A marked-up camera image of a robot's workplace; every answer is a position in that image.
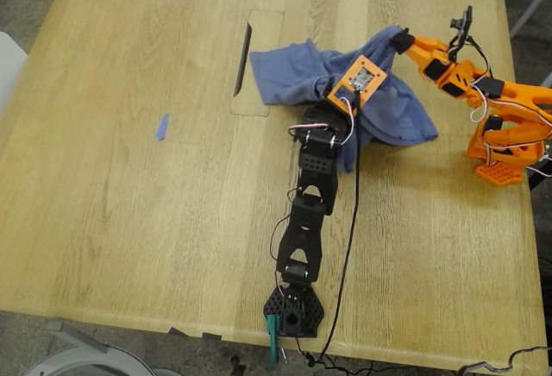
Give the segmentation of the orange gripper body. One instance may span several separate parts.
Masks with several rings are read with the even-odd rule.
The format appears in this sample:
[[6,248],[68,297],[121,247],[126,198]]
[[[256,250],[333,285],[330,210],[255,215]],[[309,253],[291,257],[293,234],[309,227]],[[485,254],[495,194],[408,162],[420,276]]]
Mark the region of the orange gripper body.
[[470,60],[454,62],[445,53],[433,52],[428,55],[424,76],[441,91],[451,97],[465,97],[471,90],[471,83],[481,75],[481,70]]

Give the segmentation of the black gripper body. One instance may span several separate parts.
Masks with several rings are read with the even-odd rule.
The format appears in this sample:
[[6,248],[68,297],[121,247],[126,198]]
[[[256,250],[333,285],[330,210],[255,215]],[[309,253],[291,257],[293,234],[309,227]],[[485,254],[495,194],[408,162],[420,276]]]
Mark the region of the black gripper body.
[[347,135],[350,131],[350,118],[332,108],[311,106],[304,110],[302,124],[327,124],[337,135]]

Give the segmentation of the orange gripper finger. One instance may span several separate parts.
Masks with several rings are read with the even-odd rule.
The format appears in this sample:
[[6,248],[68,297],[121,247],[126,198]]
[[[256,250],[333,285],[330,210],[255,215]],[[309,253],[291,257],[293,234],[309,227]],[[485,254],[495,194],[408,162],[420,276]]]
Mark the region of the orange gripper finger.
[[435,50],[446,53],[449,46],[435,38],[422,37],[411,34],[408,28],[398,33],[398,51],[406,53],[409,50],[422,50],[431,53]]
[[414,41],[391,41],[390,45],[398,55],[406,55],[422,70],[431,62],[431,52],[417,46]]

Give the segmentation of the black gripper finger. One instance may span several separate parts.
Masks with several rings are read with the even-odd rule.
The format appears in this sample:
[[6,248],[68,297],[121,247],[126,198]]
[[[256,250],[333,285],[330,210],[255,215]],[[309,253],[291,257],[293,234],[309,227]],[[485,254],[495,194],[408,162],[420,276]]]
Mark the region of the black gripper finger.
[[334,87],[334,77],[328,76],[327,78],[321,78],[318,81],[318,99],[326,101],[328,99],[328,95],[333,90]]

